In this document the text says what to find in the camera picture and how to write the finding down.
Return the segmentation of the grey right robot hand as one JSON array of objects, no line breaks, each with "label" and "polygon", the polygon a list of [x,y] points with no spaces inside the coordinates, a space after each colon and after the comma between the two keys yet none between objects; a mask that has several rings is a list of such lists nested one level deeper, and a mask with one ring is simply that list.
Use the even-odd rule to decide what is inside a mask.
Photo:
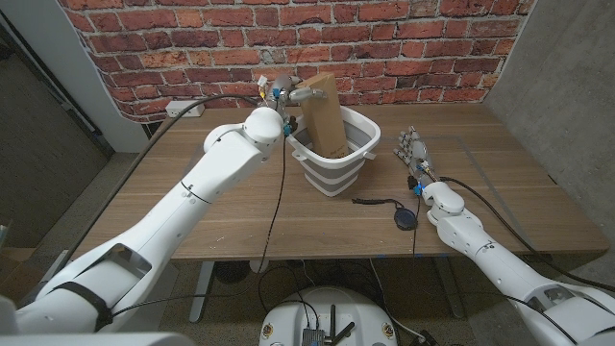
[{"label": "grey right robot hand", "polygon": [[398,139],[399,146],[393,149],[393,153],[408,166],[410,175],[421,186],[438,182],[426,144],[414,127],[409,126],[406,132],[401,131]]}]

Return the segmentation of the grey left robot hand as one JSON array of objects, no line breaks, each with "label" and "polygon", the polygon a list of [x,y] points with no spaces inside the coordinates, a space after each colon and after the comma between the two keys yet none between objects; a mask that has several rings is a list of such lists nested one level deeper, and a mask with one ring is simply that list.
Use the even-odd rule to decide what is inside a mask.
[{"label": "grey left robot hand", "polygon": [[289,118],[285,110],[287,104],[296,104],[310,98],[326,99],[326,91],[310,86],[298,86],[301,79],[296,76],[282,74],[275,79],[271,87],[267,87],[268,79],[261,75],[257,81],[258,93],[264,105],[275,110],[283,120]]}]

